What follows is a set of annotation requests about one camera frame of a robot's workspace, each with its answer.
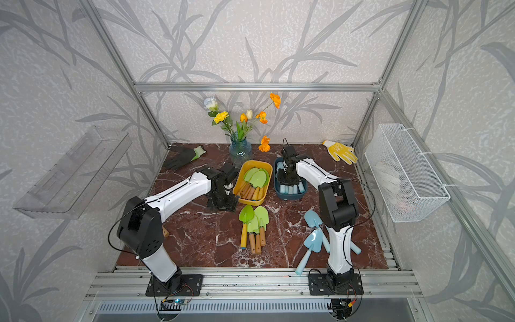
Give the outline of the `blue shovel pair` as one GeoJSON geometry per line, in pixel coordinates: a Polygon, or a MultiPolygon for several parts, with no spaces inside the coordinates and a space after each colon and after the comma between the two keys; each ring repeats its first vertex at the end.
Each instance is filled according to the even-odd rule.
{"type": "Polygon", "coordinates": [[[280,185],[279,191],[283,195],[299,195],[305,193],[306,189],[300,182],[297,185],[280,185]]]}

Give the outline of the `light green square shovel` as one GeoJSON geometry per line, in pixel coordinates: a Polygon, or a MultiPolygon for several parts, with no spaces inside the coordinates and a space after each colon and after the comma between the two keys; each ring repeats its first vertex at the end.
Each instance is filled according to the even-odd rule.
{"type": "Polygon", "coordinates": [[[249,201],[258,201],[263,197],[264,187],[268,182],[269,174],[265,169],[257,169],[242,190],[240,197],[249,201]]]}

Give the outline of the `green pointed shovel yellow handle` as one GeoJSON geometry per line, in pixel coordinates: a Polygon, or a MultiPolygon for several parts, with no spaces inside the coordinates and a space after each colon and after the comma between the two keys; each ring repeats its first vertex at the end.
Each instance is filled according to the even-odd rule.
{"type": "Polygon", "coordinates": [[[239,220],[242,222],[242,231],[241,231],[241,242],[240,248],[246,248],[247,246],[247,231],[248,231],[248,223],[254,217],[254,210],[251,205],[246,205],[239,214],[239,220]]]}

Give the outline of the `light green shovel wooden handle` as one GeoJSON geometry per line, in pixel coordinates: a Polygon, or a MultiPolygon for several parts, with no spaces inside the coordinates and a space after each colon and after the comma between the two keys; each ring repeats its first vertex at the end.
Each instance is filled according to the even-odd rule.
{"type": "Polygon", "coordinates": [[[259,223],[256,216],[248,223],[248,233],[252,254],[261,254],[259,223]]]}

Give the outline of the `blue plastic shovel front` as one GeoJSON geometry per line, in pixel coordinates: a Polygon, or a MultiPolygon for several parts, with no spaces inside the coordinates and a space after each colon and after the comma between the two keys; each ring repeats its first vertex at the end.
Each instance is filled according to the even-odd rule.
{"type": "Polygon", "coordinates": [[[301,275],[311,257],[313,252],[318,253],[322,248],[322,235],[323,233],[319,229],[315,229],[311,232],[311,234],[304,241],[304,246],[307,248],[303,258],[301,259],[299,265],[296,267],[295,273],[297,275],[301,275]]]}

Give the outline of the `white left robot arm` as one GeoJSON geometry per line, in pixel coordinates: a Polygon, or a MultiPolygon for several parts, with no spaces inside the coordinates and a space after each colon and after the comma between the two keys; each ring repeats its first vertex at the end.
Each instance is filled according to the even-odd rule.
{"type": "Polygon", "coordinates": [[[117,228],[117,237],[149,268],[155,279],[175,283],[181,278],[181,270],[164,248],[163,223],[202,196],[207,196],[208,207],[214,210],[233,211],[238,198],[229,189],[238,174],[231,164],[219,169],[204,166],[161,193],[145,199],[131,198],[117,228]]]}

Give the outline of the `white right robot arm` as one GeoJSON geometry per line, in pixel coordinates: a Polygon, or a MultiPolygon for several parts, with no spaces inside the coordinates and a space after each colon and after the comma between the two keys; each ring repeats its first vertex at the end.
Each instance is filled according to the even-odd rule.
{"type": "Polygon", "coordinates": [[[351,264],[350,241],[359,205],[350,180],[323,170],[315,161],[297,154],[291,145],[282,148],[283,168],[278,171],[281,185],[294,186],[302,180],[319,193],[319,211],[329,232],[330,253],[328,271],[336,277],[354,272],[351,264]]]}

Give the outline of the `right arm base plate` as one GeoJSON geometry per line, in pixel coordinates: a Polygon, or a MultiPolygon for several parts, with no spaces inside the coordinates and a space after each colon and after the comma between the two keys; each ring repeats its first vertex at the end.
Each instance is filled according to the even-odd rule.
{"type": "Polygon", "coordinates": [[[318,269],[308,272],[310,295],[363,295],[362,278],[352,268],[349,272],[336,274],[332,270],[321,273],[318,269]]]}

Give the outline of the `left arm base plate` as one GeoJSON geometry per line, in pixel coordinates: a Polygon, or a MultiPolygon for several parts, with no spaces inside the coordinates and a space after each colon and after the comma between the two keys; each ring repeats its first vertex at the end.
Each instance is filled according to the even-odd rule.
{"type": "Polygon", "coordinates": [[[203,275],[174,275],[168,282],[162,282],[154,275],[146,289],[147,297],[198,297],[203,285],[203,275]]]}

